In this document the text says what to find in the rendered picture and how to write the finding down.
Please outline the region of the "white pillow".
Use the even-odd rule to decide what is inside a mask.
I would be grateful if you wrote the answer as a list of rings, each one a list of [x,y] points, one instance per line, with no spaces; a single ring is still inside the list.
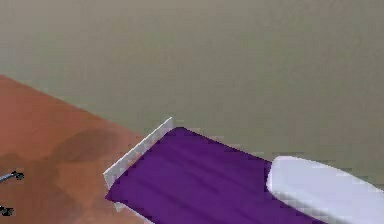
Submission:
[[[327,224],[384,224],[384,191],[335,167],[278,156],[268,191],[283,203]]]

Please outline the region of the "purple bed with white frame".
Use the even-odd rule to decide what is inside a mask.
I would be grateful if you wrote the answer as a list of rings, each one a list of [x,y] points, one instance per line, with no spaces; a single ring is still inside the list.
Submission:
[[[168,118],[105,171],[106,198],[148,224],[327,224],[268,191],[273,160]]]

